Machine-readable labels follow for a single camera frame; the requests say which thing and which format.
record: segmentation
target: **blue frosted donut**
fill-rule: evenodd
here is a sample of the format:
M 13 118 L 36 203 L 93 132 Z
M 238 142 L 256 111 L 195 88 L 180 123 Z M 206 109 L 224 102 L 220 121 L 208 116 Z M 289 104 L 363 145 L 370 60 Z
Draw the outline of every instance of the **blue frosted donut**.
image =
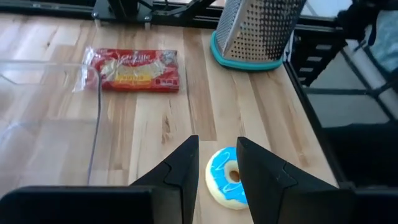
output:
M 229 173 L 238 170 L 236 148 L 226 147 L 216 152 L 206 167 L 206 184 L 215 200 L 232 209 L 248 206 L 241 181 L 234 181 Z

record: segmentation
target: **transparent plastic bin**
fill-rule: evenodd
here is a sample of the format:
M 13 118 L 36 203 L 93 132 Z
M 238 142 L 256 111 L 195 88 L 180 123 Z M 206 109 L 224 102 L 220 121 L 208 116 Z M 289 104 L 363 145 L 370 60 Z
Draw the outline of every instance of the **transparent plastic bin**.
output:
M 26 185 L 87 185 L 101 88 L 74 91 L 84 65 L 0 62 L 0 197 Z

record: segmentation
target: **food wrapper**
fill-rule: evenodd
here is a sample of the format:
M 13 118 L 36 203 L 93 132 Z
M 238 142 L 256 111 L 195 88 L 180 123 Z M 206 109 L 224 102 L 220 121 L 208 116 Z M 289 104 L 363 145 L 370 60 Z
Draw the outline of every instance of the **food wrapper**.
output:
M 180 86 L 176 50 L 123 50 L 87 48 L 84 64 L 99 73 L 104 90 L 176 92 Z M 97 84 L 87 72 L 84 88 Z

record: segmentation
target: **wooden table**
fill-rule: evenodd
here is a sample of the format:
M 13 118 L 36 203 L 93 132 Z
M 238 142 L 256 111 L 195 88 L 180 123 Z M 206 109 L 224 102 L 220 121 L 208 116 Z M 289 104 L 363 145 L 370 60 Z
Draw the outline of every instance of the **wooden table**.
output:
M 248 74 L 218 65 L 212 30 L 105 25 L 93 21 L 0 15 L 0 58 L 80 63 L 87 46 L 178 50 L 176 94 L 104 93 L 111 152 L 100 184 L 127 185 L 151 170 L 192 134 L 200 137 L 195 223 L 251 223 L 249 210 L 211 197 L 205 165 L 217 150 L 246 136 L 297 167 L 336 185 L 303 107 L 282 66 Z

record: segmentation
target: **donut hole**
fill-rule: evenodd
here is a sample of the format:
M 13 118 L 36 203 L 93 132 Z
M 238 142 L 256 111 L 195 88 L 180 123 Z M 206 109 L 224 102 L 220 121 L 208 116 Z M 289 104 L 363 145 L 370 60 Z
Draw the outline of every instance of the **donut hole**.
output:
M 239 172 L 237 170 L 231 170 L 229 172 L 229 178 L 231 178 L 231 180 L 236 183 L 238 183 L 241 180 L 241 178 L 239 176 Z

